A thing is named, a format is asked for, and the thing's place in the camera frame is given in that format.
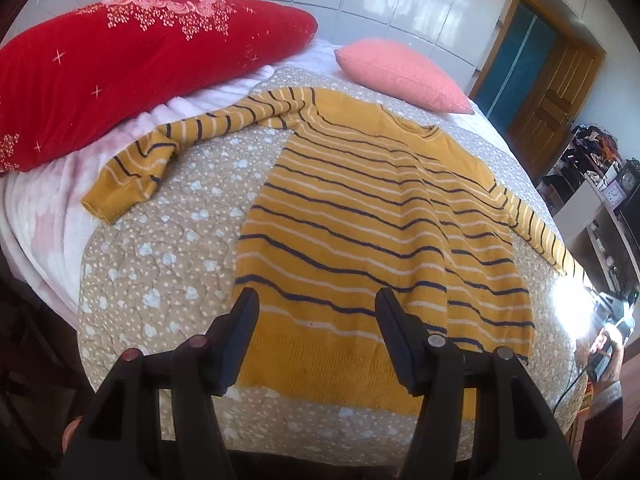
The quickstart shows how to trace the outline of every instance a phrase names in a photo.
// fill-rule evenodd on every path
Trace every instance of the hand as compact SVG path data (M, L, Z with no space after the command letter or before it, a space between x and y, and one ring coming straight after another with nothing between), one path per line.
M590 356L596 353L605 354L602 349L604 348L604 345L606 345L607 339L611 341L611 358L609 364L600 376L600 379L593 385L594 396L603 392L613 383L620 380L620 370L622 369L625 349L622 344L622 335L615 325L607 323L604 328L600 330L600 334L597 336L596 341L591 345L589 354Z

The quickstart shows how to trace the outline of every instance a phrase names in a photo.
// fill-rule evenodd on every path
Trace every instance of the white wall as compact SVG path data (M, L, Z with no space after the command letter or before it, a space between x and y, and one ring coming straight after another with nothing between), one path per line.
M505 0L276 0L311 12L318 36L345 44L358 38L404 41L468 88L491 41ZM607 57L578 116L606 128L622 156L640 158L640 52L606 0L564 0L573 20L593 33Z

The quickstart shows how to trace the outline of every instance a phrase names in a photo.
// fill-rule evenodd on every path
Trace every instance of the yellow sweater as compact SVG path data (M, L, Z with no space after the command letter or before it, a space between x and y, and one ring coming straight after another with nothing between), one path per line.
M155 191L167 161L258 123L293 130L238 241L237 297L260 295L239 384L316 402L414 413L374 316L383 286L461 348L534 337L511 231L561 273L588 280L540 217L437 126L339 92L283 88L163 124L110 160L83 200L112 222ZM465 396L465 418L474 402Z

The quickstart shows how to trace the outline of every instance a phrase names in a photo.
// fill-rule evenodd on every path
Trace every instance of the quilted bedspread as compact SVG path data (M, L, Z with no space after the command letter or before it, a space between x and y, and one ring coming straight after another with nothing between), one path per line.
M276 70L255 91L282 86L332 88L379 102L419 124L439 125L555 229L524 170L476 134L388 96L295 68ZM79 317L82 362L94 388L126 348L138 347L145 354L175 348L228 312L244 216L289 134L250 126L198 144L170 166L151 200L113 226L96 229L84 251ZM561 306L554 304L554 287L562 278L519 237L513 237L513 244L537 327L527 370L553 405L576 373L576 341L562 328ZM584 385L583 378L558 410L563 429L574 419ZM162 431L171 438L166 391L160 401ZM214 398L214 406L231 449L338 465L401 463L416 421L385 410L291 399L261 387L233 386ZM473 421L464 421L459 458L470 456L472 435Z

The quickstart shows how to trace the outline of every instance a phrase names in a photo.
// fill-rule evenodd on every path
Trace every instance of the bed sheet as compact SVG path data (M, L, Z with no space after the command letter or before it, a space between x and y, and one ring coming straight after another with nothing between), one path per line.
M149 112L116 126L103 138L28 173L0 179L0 247L12 273L22 279L71 326L78 325L82 253L98 225L82 208L100 168L113 155L157 124L223 108L247 95L279 66L303 68L348 79L335 62L337 46L315 40L300 54L265 66L242 78L175 97ZM511 154L504 139L473 104L475 115L441 114Z

